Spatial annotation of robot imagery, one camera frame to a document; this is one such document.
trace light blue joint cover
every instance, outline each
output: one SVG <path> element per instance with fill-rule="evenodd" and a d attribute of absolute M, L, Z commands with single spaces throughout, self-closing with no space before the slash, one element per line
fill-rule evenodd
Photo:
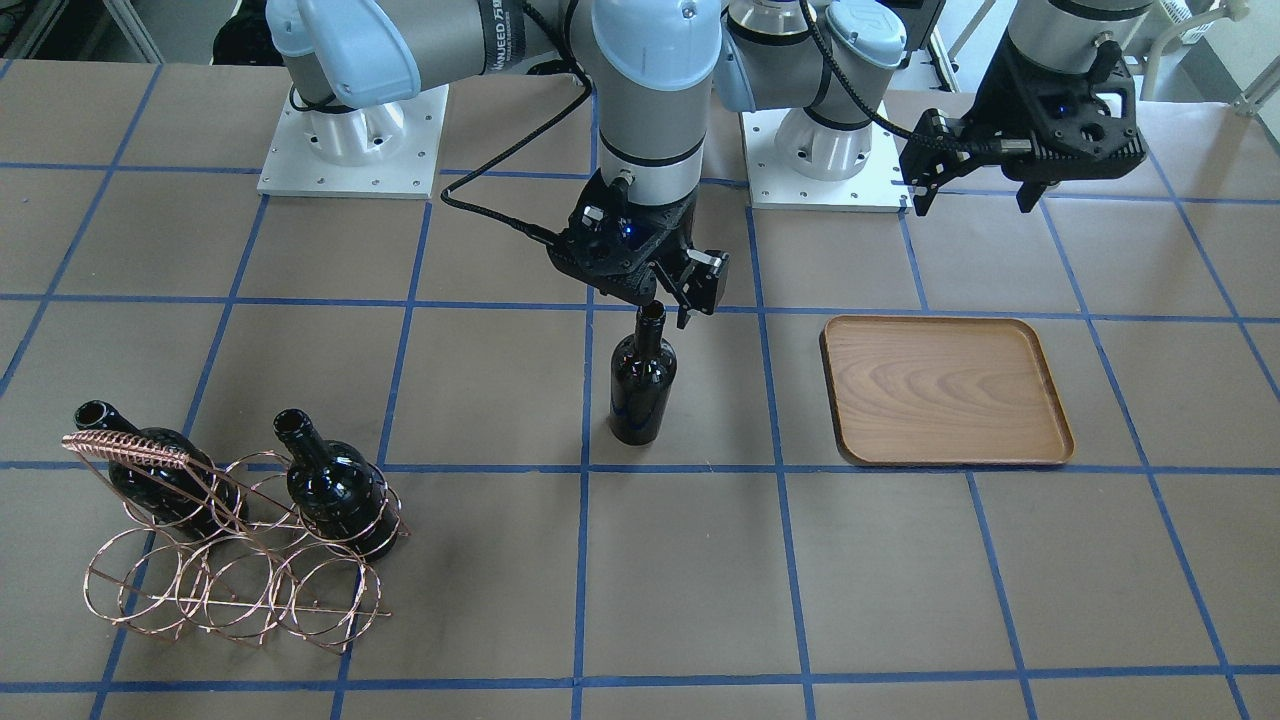
<path fill-rule="evenodd" d="M 906 56 L 906 26 L 876 0 L 835 0 L 827 6 L 827 26 L 841 44 L 878 68 L 896 69 Z"/>
<path fill-rule="evenodd" d="M 349 108 L 408 100 L 422 76 L 404 37 L 374 0 L 298 0 L 334 95 Z"/>
<path fill-rule="evenodd" d="M 722 33 L 719 61 L 716 63 L 716 94 L 721 99 L 721 105 L 731 113 L 754 113 L 755 94 L 751 92 L 751 83 L 746 79 L 746 70 L 742 68 L 742 56 L 733 44 L 733 36 Z"/>
<path fill-rule="evenodd" d="M 271 28 L 271 44 L 280 55 L 301 58 L 315 53 L 311 33 L 298 12 L 298 0 L 269 0 L 266 24 Z"/>
<path fill-rule="evenodd" d="M 649 90 L 690 88 L 721 51 L 719 0 L 595 0 L 591 27 L 600 53 Z"/>

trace bottle neck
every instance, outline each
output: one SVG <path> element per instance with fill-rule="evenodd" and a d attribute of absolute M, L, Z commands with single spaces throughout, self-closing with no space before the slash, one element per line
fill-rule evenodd
<path fill-rule="evenodd" d="M 275 416 L 275 437 L 288 448 L 294 465 L 321 468 L 333 460 L 329 443 L 301 410 L 285 410 Z"/>
<path fill-rule="evenodd" d="M 91 400 L 76 410 L 76 428 L 81 430 L 115 430 L 140 434 L 133 423 L 124 419 L 110 402 Z"/>
<path fill-rule="evenodd" d="M 643 357 L 657 357 L 662 352 L 662 328 L 667 323 L 667 309 L 653 301 L 636 310 L 636 352 Z"/>

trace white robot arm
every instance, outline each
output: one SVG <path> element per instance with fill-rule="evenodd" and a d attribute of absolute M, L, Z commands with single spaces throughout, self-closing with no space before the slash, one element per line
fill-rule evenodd
<path fill-rule="evenodd" d="M 914 131 L 877 113 L 909 33 L 876 0 L 271 0 L 268 15 L 297 106 L 320 114 L 476 74 L 577 70 L 598 91 L 599 168 L 564 229 L 508 224 L 605 293 L 643 305 L 662 284 L 684 327 L 714 313 L 728 269 L 692 242 L 713 78 L 731 110 L 794 109 L 778 142 L 810 178 L 856 174 L 874 123 L 908 141 L 916 213 L 993 164 L 1024 183 L 1028 211 L 1059 181 L 1120 177 L 1146 156 L 1120 47 L 1151 4 L 1019 0 L 973 109 L 931 110 Z"/>

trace black cable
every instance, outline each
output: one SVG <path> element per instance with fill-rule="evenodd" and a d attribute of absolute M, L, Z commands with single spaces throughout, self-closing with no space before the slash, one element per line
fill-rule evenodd
<path fill-rule="evenodd" d="M 352 108 L 346 105 L 330 105 L 338 96 L 333 92 L 328 97 L 319 102 L 311 102 L 301 94 L 298 94 L 298 86 L 289 88 L 289 106 L 300 113 L 324 113 L 325 115 L 343 115 L 352 111 Z"/>
<path fill-rule="evenodd" d="M 831 70 L 831 74 L 836 76 L 836 79 L 840 82 L 840 87 L 845 88 L 845 92 L 854 101 L 854 105 L 856 105 L 858 109 L 870 118 L 877 126 L 896 135 L 897 137 L 901 137 L 902 140 L 906 140 L 908 142 L 915 142 L 932 150 L 969 152 L 973 155 L 989 155 L 996 151 L 989 142 L 959 142 L 945 137 L 922 135 L 890 122 L 858 95 L 852 83 L 849 82 L 849 77 L 845 76 L 845 70 L 842 70 L 840 64 L 836 63 L 836 56 L 831 53 L 831 47 L 827 46 L 827 41 L 822 37 L 822 31 L 818 29 L 818 24 L 814 22 L 813 8 L 809 6 L 809 0 L 800 0 L 800 14 L 804 15 L 805 26 L 808 26 L 809 35 L 813 37 L 814 45 L 818 46 L 818 53 L 822 54 L 822 61 L 826 63 L 827 69 Z"/>
<path fill-rule="evenodd" d="M 522 3 L 521 9 L 526 15 L 529 15 L 530 19 L 534 20 L 534 23 L 538 24 L 539 28 L 541 28 L 543 33 L 547 35 L 547 38 L 550 41 L 556 51 L 559 53 L 561 58 L 563 58 L 566 63 L 568 63 L 570 70 L 579 79 L 579 82 L 582 83 L 582 92 L 581 95 L 575 97 L 572 102 L 564 106 L 563 110 L 557 113 L 556 117 L 539 126 L 538 129 L 526 135 L 524 138 L 521 138 L 511 147 L 495 155 L 492 160 L 489 160 L 484 165 L 480 165 L 475 170 L 471 170 L 470 173 L 463 176 L 461 179 L 453 182 L 452 184 L 449 184 L 449 187 L 445 187 L 444 191 L 440 192 L 440 201 L 452 208 L 457 208 L 458 210 L 466 210 L 468 213 L 475 213 L 477 215 L 498 220 L 499 223 L 503 223 L 504 225 L 515 231 L 518 231 L 531 237 L 532 240 L 541 242 L 543 245 L 552 245 L 559 233 L 534 223 L 512 218 L 511 215 L 499 213 L 498 210 L 494 210 L 492 208 L 475 205 L 472 202 L 466 202 L 463 200 L 457 200 L 456 197 L 453 197 L 453 193 L 457 192 L 460 188 L 462 188 L 465 184 L 488 173 L 499 163 L 507 160 L 516 152 L 521 151 L 526 145 L 538 140 L 539 137 L 541 137 L 543 133 L 545 133 L 547 131 L 552 129 L 553 127 L 563 122 L 564 118 L 570 117 L 575 110 L 577 110 L 582 105 L 582 102 L 586 102 L 588 100 L 591 99 L 591 94 L 594 91 L 594 87 L 591 86 L 591 78 L 586 77 L 586 73 L 582 70 L 582 67 L 577 64 L 577 60 L 573 58 L 572 53 L 566 45 L 568 37 L 568 23 L 572 20 L 573 10 L 577 9 L 577 0 L 572 0 L 568 5 L 568 9 L 566 10 L 563 36 L 561 33 L 557 33 L 556 29 L 552 27 L 552 24 L 547 22 L 547 18 L 544 18 L 543 14 L 539 13 L 538 9 L 530 5 L 529 3 Z"/>

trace blue grid line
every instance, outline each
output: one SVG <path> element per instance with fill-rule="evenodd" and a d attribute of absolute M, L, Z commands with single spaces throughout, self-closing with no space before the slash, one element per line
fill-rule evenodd
<path fill-rule="evenodd" d="M 769 354 L 768 318 L 764 314 L 764 283 L 760 273 L 760 254 L 756 247 L 755 214 L 751 208 L 746 213 L 746 240 L 751 252 L 751 275 L 755 283 L 755 305 L 759 310 L 756 322 L 760 327 L 760 360 L 764 365 L 764 393 L 769 407 L 769 436 L 773 441 L 773 473 L 778 484 L 778 512 L 782 523 L 782 550 L 787 565 L 787 585 L 791 591 L 791 615 L 796 630 L 796 655 L 800 661 L 800 678 L 804 691 L 806 720 L 817 720 L 818 708 L 813 696 L 812 667 L 809 665 L 809 635 L 804 624 L 804 603 L 800 597 L 800 573 L 796 566 L 795 534 L 791 529 L 791 502 L 787 497 L 787 474 L 782 456 L 782 430 L 778 423 L 778 401 L 773 384 L 773 359 Z"/>
<path fill-rule="evenodd" d="M 586 288 L 582 347 L 582 450 L 579 459 L 577 566 L 573 583 L 573 696 L 570 720 L 582 719 L 582 675 L 586 664 L 586 553 L 591 491 L 591 374 L 595 351 L 595 288 Z"/>
<path fill-rule="evenodd" d="M 1165 530 L 1169 533 L 1169 541 L 1172 544 L 1174 553 L 1178 556 L 1178 564 L 1183 570 L 1188 589 L 1192 593 L 1192 598 L 1196 601 L 1196 609 L 1199 611 L 1210 644 L 1213 647 L 1213 655 L 1219 661 L 1219 670 L 1226 678 L 1226 684 L 1231 691 L 1231 698 L 1235 701 L 1235 707 L 1239 711 L 1242 720 L 1249 720 L 1249 711 L 1244 706 L 1244 698 L 1235 682 L 1235 675 L 1231 673 L 1226 652 L 1222 650 L 1222 643 L 1219 639 L 1213 619 L 1210 616 L 1208 606 L 1204 603 L 1204 597 L 1199 591 L 1199 584 L 1196 582 L 1196 574 L 1192 571 L 1190 562 L 1187 560 L 1187 553 L 1183 551 L 1181 539 L 1178 537 L 1178 529 L 1174 527 L 1172 516 L 1170 516 L 1169 509 L 1165 505 L 1165 498 L 1160 491 L 1160 483 L 1156 480 L 1156 473 L 1151 465 L 1151 459 L 1147 456 L 1147 450 L 1142 445 L 1142 438 L 1138 434 L 1138 425 L 1133 420 L 1133 413 L 1130 413 L 1128 402 L 1125 402 L 1124 392 L 1120 389 L 1120 380 L 1115 374 L 1115 368 L 1111 365 L 1111 359 L 1107 355 L 1106 348 L 1102 346 L 1102 337 L 1098 334 L 1098 329 L 1093 319 L 1088 316 L 1089 307 L 1088 302 L 1084 300 L 1084 291 L 1080 288 L 1079 279 L 1075 277 L 1075 270 L 1071 268 L 1071 261 L 1066 256 L 1066 246 L 1062 243 L 1062 237 L 1057 232 L 1057 224 L 1053 222 L 1053 215 L 1050 213 L 1047 204 L 1041 204 L 1041 214 L 1044 217 L 1050 237 L 1053 240 L 1053 245 L 1057 247 L 1059 256 L 1062 260 L 1062 266 L 1066 269 L 1066 277 L 1071 282 L 1071 290 L 1075 292 L 1075 297 L 1080 304 L 1080 311 L 1083 311 L 1087 316 L 1085 324 L 1089 328 L 1089 334 L 1093 337 L 1093 345 L 1098 351 L 1098 359 L 1102 361 L 1102 369 L 1107 374 L 1107 382 L 1111 384 L 1111 392 L 1115 395 L 1116 402 L 1120 405 L 1120 413 L 1124 415 L 1129 437 L 1133 441 L 1134 450 L 1138 452 L 1138 460 L 1147 470 L 1147 483 L 1151 487 L 1152 497 L 1156 501 L 1161 520 L 1165 524 Z"/>
<path fill-rule="evenodd" d="M 81 295 L 81 293 L 33 293 L 33 292 L 0 292 L 0 302 L 35 302 L 41 300 L 50 302 L 132 302 L 132 304 L 157 304 L 157 305 L 223 305 L 227 297 L 223 296 L 183 296 L 183 295 Z M 325 306 L 325 307 L 436 307 L 445 310 L 532 310 L 532 311 L 566 311 L 581 313 L 586 310 L 580 302 L 489 302 L 467 300 L 388 300 L 388 299 L 356 299 L 356 297 L 270 297 L 270 296 L 237 296 L 232 299 L 236 305 L 283 305 L 283 306 Z M 631 305 L 596 305 L 595 311 L 603 313 L 634 313 Z M 727 315 L 755 315 L 762 310 L 749 305 L 722 305 L 717 313 Z M 1193 324 L 1233 324 L 1244 323 L 1247 325 L 1276 325 L 1280 318 L 1266 316 L 1239 316 L 1230 315 L 1126 315 L 1116 313 L 1084 314 L 1084 313 L 1046 313 L 1023 310 L 914 310 L 904 307 L 786 307 L 765 306 L 767 315 L 887 315 L 887 316 L 928 316 L 928 318 L 1024 318 L 1030 320 L 1114 320 L 1125 323 L 1193 323 Z"/>
<path fill-rule="evenodd" d="M 396 405 L 399 400 L 399 384 L 404 373 L 404 355 L 408 351 L 410 334 L 413 329 L 413 297 L 417 296 L 419 282 L 422 275 L 422 263 L 426 258 L 426 238 L 431 228 L 431 204 L 424 202 L 422 205 L 422 222 L 419 224 L 417 231 L 417 246 L 413 251 L 413 268 L 410 273 L 408 291 L 403 302 L 404 306 L 404 319 L 401 323 L 401 336 L 396 346 L 396 364 L 392 368 L 392 382 L 387 392 L 387 410 L 383 414 L 383 430 L 378 441 L 378 465 L 387 462 L 387 452 L 390 447 L 392 439 L 392 425 L 396 418 Z M 351 588 L 352 602 L 356 601 L 356 594 L 360 592 L 360 579 L 357 579 Z M 352 625 L 348 633 L 355 633 L 356 628 Z M 351 678 L 351 661 L 356 655 L 356 641 L 348 634 L 347 647 L 343 648 L 342 659 L 338 662 L 338 676 L 335 679 L 335 685 L 333 688 L 333 702 L 329 706 L 329 720 L 342 720 L 343 706 L 347 700 L 347 691 L 349 689 Z"/>
<path fill-rule="evenodd" d="M 1000 601 L 1000 614 L 1005 619 L 1005 632 L 1009 634 L 1009 651 L 1014 656 L 1014 669 L 1016 670 L 1018 684 L 1023 689 L 1023 702 L 1027 703 L 1027 717 L 1037 720 L 1036 698 L 1032 696 L 1032 683 L 1027 675 L 1027 662 L 1023 660 L 1023 646 L 1018 642 L 1018 626 L 1014 624 L 1014 610 L 1009 605 L 1009 593 L 1005 591 L 1005 578 L 1000 571 L 1000 560 L 996 556 L 996 539 L 991 534 L 991 525 L 987 523 L 987 510 L 982 505 L 982 492 L 978 489 L 978 480 L 973 471 L 965 473 L 969 484 L 969 497 L 973 498 L 973 511 L 978 519 L 978 530 L 982 533 L 982 546 L 987 551 L 987 565 L 991 566 L 991 580 L 996 585 L 996 598 Z"/>
<path fill-rule="evenodd" d="M 1204 623 L 1204 630 L 1208 633 L 1210 644 L 1213 646 L 1213 655 L 1217 656 L 1221 673 L 1226 676 L 1226 684 L 1231 691 L 1231 698 L 1235 700 L 1235 707 L 1240 711 L 1242 720 L 1249 720 L 1249 710 L 1244 706 L 1244 696 L 1240 694 L 1240 687 L 1235 682 L 1235 673 L 1231 670 L 1231 665 L 1226 659 L 1226 651 L 1222 648 L 1222 641 L 1219 637 L 1217 628 L 1213 625 L 1213 619 L 1208 612 L 1208 603 L 1204 602 L 1204 594 L 1199 589 L 1199 583 L 1196 582 L 1196 574 L 1192 571 L 1190 561 L 1187 559 L 1187 551 L 1183 548 L 1183 541 L 1178 537 L 1178 530 L 1174 528 L 1174 518 L 1169 512 L 1169 506 L 1165 503 L 1165 495 L 1160 489 L 1160 482 L 1156 479 L 1155 473 L 1147 475 L 1147 483 L 1151 486 L 1151 495 L 1156 498 L 1156 507 L 1160 510 L 1160 519 L 1165 523 L 1165 529 L 1169 530 L 1169 539 L 1172 542 L 1174 553 L 1178 556 L 1178 565 L 1181 566 L 1183 575 L 1187 577 L 1187 584 L 1192 591 L 1192 597 L 1196 600 L 1196 609 L 1199 610 L 1201 620 Z"/>
<path fill-rule="evenodd" d="M 257 214 L 253 215 L 253 225 L 248 231 L 248 240 L 244 242 L 244 250 L 241 252 L 239 265 L 236 266 L 236 277 L 232 279 L 232 287 L 228 291 L 228 296 L 224 299 L 225 306 L 223 307 L 223 315 L 218 320 L 218 331 L 214 332 L 214 341 L 209 346 L 209 355 L 205 357 L 205 366 L 200 372 L 200 380 L 196 383 L 196 392 L 191 398 L 191 405 L 187 409 L 187 419 L 182 424 L 182 434 L 191 437 L 191 430 L 196 425 L 196 414 L 200 411 L 200 404 L 205 398 L 205 389 L 209 387 L 209 378 L 214 374 L 214 361 L 218 359 L 218 351 L 223 346 L 223 338 L 227 336 L 227 325 L 230 324 L 232 310 L 236 309 L 236 295 L 239 292 L 241 283 L 244 281 L 244 272 L 248 269 L 248 260 L 253 255 L 253 246 L 257 243 L 259 232 L 262 229 L 262 219 L 266 217 L 266 206 L 270 202 L 270 197 L 266 195 L 257 204 Z"/>
<path fill-rule="evenodd" d="M 351 588 L 352 603 L 356 602 L 355 596 L 360 592 L 360 580 L 357 579 Z M 338 661 L 338 676 L 334 679 L 333 688 L 333 703 L 329 706 L 329 720 L 342 720 L 342 707 L 347 700 L 347 678 L 351 675 L 351 657 L 356 652 L 355 638 L 351 633 L 356 632 L 356 626 L 352 625 L 347 634 L 347 647 L 342 651 L 342 659 Z"/>
<path fill-rule="evenodd" d="M 1280 200 L 1245 197 L 1179 197 L 1179 200 L 1192 205 L 1280 205 Z"/>
<path fill-rule="evenodd" d="M 124 156 L 124 149 L 129 146 L 129 140 L 133 138 L 133 132 L 138 128 L 138 120 L 142 119 L 142 113 L 146 111 L 147 102 L 151 101 L 151 94 L 155 91 L 156 82 L 160 79 L 161 69 L 161 65 L 156 65 L 155 72 L 151 73 L 151 81 L 142 92 L 142 97 L 138 100 L 138 106 L 133 113 L 133 118 L 129 120 L 129 126 L 124 131 L 124 137 L 120 138 L 120 145 L 115 149 L 115 155 L 111 158 L 111 168 L 120 164 L 120 158 Z M 31 323 L 27 325 L 27 332 L 22 336 L 18 348 L 9 360 L 9 366 L 5 368 L 4 374 L 0 375 L 0 397 L 3 397 L 5 391 L 9 389 L 9 383 L 13 382 L 13 377 L 18 373 L 18 365 L 27 354 L 27 348 L 31 347 L 31 340 L 36 336 L 36 331 L 40 328 L 41 320 L 45 318 L 45 311 L 49 310 L 49 296 L 51 296 L 58 290 L 58 284 L 63 282 L 63 275 L 67 274 L 67 268 L 70 266 L 72 256 L 76 255 L 76 250 L 79 247 L 81 241 L 84 240 L 84 233 L 88 232 L 88 227 L 93 222 L 93 214 L 97 213 L 97 208 L 102 202 L 102 196 L 106 195 L 106 187 L 111 183 L 113 174 L 114 170 L 108 169 L 106 174 L 102 176 L 102 182 L 99 184 L 97 192 L 93 195 L 93 200 L 90 202 L 88 210 L 84 211 L 84 218 L 76 229 L 76 236 L 72 238 L 72 243 L 67 247 L 67 252 L 63 254 L 63 259 L 58 264 L 58 269 L 54 272 L 52 279 L 49 281 L 49 288 L 45 291 L 45 299 L 40 301 L 40 307 L 36 309 L 35 316 L 32 316 Z"/>
<path fill-rule="evenodd" d="M 1033 680 L 1079 680 L 1085 678 L 1199 678 L 1220 676 L 1217 665 L 1152 665 L 1146 667 L 1047 667 L 1028 670 Z"/>
<path fill-rule="evenodd" d="M 920 310 L 929 311 L 929 296 L 924 293 L 924 278 L 920 277 L 920 263 L 915 259 L 915 243 L 911 242 L 911 228 L 906 227 L 906 213 L 897 214 L 897 227 L 902 231 L 906 245 L 906 260 L 911 264 L 911 279 L 915 281 L 915 295 L 920 299 Z"/>
<path fill-rule="evenodd" d="M 1235 665 L 1236 675 L 1276 676 L 1280 665 Z M 1220 678 L 1217 665 L 1139 665 L 1103 667 L 1028 669 L 1032 680 L 1070 680 L 1097 678 Z M 817 673 L 815 685 L 987 683 L 1018 680 L 1016 670 L 920 670 L 888 673 Z M 520 691 L 582 688 L 672 688 L 672 687 L 759 687 L 801 685 L 797 673 L 764 675 L 590 675 L 575 678 L 371 678 L 348 680 L 348 692 L 390 691 Z M 84 694 L 84 693 L 195 693 L 195 692 L 333 692 L 337 680 L 114 680 L 102 682 L 9 682 L 0 683 L 0 694 Z"/>
<path fill-rule="evenodd" d="M 257 240 L 259 229 L 262 227 L 262 217 L 266 214 L 266 204 L 268 199 L 264 196 L 262 200 L 259 202 L 257 215 L 253 219 L 253 227 L 250 231 L 248 240 L 244 243 L 244 251 L 241 254 L 239 265 L 236 269 L 236 277 L 232 281 L 232 287 L 230 287 L 232 297 L 236 296 L 236 292 L 239 290 L 241 281 L 243 281 L 244 278 L 244 270 L 248 266 L 250 256 L 253 252 L 253 243 Z M 205 388 L 209 384 L 209 377 L 212 374 L 214 360 L 218 357 L 218 348 L 221 345 L 223 336 L 227 332 L 227 324 L 228 320 L 230 319 L 232 307 L 233 305 L 228 300 L 227 306 L 223 310 L 223 315 L 219 319 L 218 331 L 214 333 L 214 341 L 209 348 L 209 355 L 205 357 L 205 365 L 201 369 L 200 380 L 196 383 L 196 392 L 192 396 L 191 405 L 187 410 L 187 419 L 183 421 L 182 425 L 182 434 L 184 436 L 189 437 L 192 425 L 196 424 L 196 414 L 200 410 L 200 402 L 205 396 Z M 148 533 L 146 543 L 142 547 L 142 555 L 151 552 L 151 547 L 154 543 L 155 543 L 155 533 Z M 147 562 L 143 562 L 142 566 L 138 569 L 136 580 L 136 584 L 138 587 L 142 587 L 142 583 L 146 582 L 147 565 L 148 565 Z M 136 602 L 137 602 L 137 596 L 131 596 L 124 609 L 125 614 L 132 612 L 133 605 Z M 110 683 L 115 676 L 115 669 L 119 665 L 120 655 L 124 652 L 124 642 L 127 637 L 128 637 L 128 630 L 125 628 L 118 628 L 115 630 L 115 638 L 111 642 L 111 651 L 108 655 L 106 660 L 106 669 L 102 671 L 104 683 Z M 101 717 L 102 707 L 106 703 L 108 692 L 109 691 L 106 689 L 100 691 L 97 693 L 97 697 L 95 697 L 93 708 L 90 712 L 91 719 Z"/>
<path fill-rule="evenodd" d="M 259 176 L 262 168 L 204 168 L 198 165 L 120 165 L 122 173 L 187 173 L 214 176 Z"/>
<path fill-rule="evenodd" d="M 1178 209 L 1178 215 L 1183 219 L 1183 224 L 1187 225 L 1187 232 L 1192 236 L 1192 242 L 1196 243 L 1196 250 L 1201 255 L 1201 260 L 1204 261 L 1204 266 L 1208 269 L 1208 274 L 1213 278 L 1213 284 L 1217 286 L 1217 291 L 1222 295 L 1222 300 L 1226 302 L 1228 310 L 1231 311 L 1231 318 L 1234 318 L 1239 327 L 1240 333 L 1244 336 L 1244 342 L 1249 346 L 1249 352 L 1253 354 L 1253 360 L 1257 361 L 1258 368 L 1262 370 L 1262 375 L 1267 379 L 1267 384 L 1271 386 L 1271 395 L 1280 400 L 1280 386 L 1276 386 L 1276 378 L 1271 374 L 1271 369 L 1267 368 L 1267 361 L 1262 359 L 1262 354 L 1258 351 L 1258 346 L 1253 342 L 1253 336 L 1249 333 L 1249 328 L 1245 327 L 1244 322 L 1240 319 L 1240 311 L 1235 306 L 1235 301 L 1231 300 L 1231 293 L 1226 291 L 1226 283 L 1222 282 L 1222 275 L 1219 274 L 1217 268 L 1213 266 L 1213 260 L 1208 256 L 1208 250 L 1204 249 L 1204 243 L 1201 241 L 1199 233 L 1196 231 L 1196 225 L 1192 224 L 1190 215 L 1187 214 L 1187 208 L 1183 206 L 1181 200 L 1178 199 L 1178 193 L 1174 191 L 1174 186 L 1169 182 L 1169 176 L 1165 174 L 1165 169 L 1160 165 L 1160 160 L 1156 159 L 1156 154 L 1151 154 L 1151 164 L 1155 165 L 1156 172 L 1160 173 L 1160 179 L 1165 183 L 1169 190 L 1169 196 L 1174 201 L 1174 206 Z"/>
<path fill-rule="evenodd" d="M 95 170 L 106 172 L 111 165 L 99 165 L 92 163 L 14 163 L 0 160 L 0 169 L 5 170 Z"/>
<path fill-rule="evenodd" d="M 0 470 L 79 470 L 83 465 L 74 460 L 0 460 Z M 276 470 L 271 464 L 250 464 L 251 471 Z M 561 474 L 572 475 L 581 470 L 580 465 L 449 465 L 449 464 L 397 464 L 381 465 L 387 473 L 408 475 L 424 474 Z M 608 465 L 593 464 L 593 473 L 613 474 L 772 474 L 777 465 Z M 1280 468 L 1215 468 L 1215 466 L 1175 466 L 1175 465 L 783 465 L 788 475 L 797 474 L 934 474 L 951 475 L 965 470 L 982 474 L 996 473 L 1074 473 L 1085 475 L 1224 475 L 1224 477 L 1280 477 Z"/>
<path fill-rule="evenodd" d="M 19 163 L 0 160 L 0 168 L 10 170 L 93 170 L 118 173 L 174 173 L 174 174 L 214 174 L 214 176 L 256 176 L 262 168 L 224 168 L 200 165 L 101 165 L 97 163 Z"/>
<path fill-rule="evenodd" d="M 413 255 L 413 269 L 410 274 L 408 295 L 404 300 L 404 320 L 401 323 L 399 343 L 396 347 L 396 365 L 392 369 L 392 386 L 387 395 L 387 413 L 383 415 L 383 432 L 378 442 L 378 465 L 387 464 L 387 452 L 392 442 L 392 421 L 396 418 L 396 405 L 399 402 L 399 384 L 404 373 L 404 355 L 408 352 L 408 338 L 413 329 L 413 302 L 417 297 L 422 275 L 422 261 L 426 258 L 426 236 L 431 227 L 431 204 L 424 204 L 422 223 L 417 232 L 417 249 Z"/>

